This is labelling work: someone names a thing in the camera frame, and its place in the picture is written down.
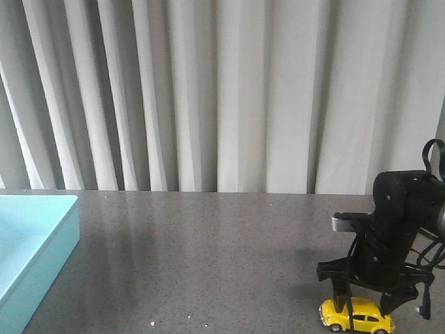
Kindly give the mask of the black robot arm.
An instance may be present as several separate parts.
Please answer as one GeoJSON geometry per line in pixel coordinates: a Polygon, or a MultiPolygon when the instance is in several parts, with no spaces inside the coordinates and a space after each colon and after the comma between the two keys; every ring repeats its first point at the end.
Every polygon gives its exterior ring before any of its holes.
{"type": "Polygon", "coordinates": [[[350,286],[358,285],[381,292],[384,315],[416,299],[416,284],[423,283],[419,313],[429,319],[432,270],[444,257],[436,255],[426,264],[408,264],[406,258],[420,232],[444,242],[444,183],[423,170],[384,172],[373,184],[373,200],[371,214],[333,215],[334,231],[357,236],[346,257],[318,264],[318,279],[331,280],[336,312],[351,300],[350,286]]]}

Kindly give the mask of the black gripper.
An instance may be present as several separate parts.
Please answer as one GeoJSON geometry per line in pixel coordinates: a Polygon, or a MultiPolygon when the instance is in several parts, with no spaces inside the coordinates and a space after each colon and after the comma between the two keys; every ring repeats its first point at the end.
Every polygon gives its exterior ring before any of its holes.
{"type": "Polygon", "coordinates": [[[434,280],[432,267],[406,262],[412,244],[421,231],[418,223],[407,219],[382,219],[372,213],[365,232],[356,237],[347,256],[316,267],[319,281],[332,282],[334,309],[343,312],[349,299],[349,285],[358,285],[381,292],[380,309],[390,315],[404,303],[417,299],[416,284],[425,289],[434,280]]]}

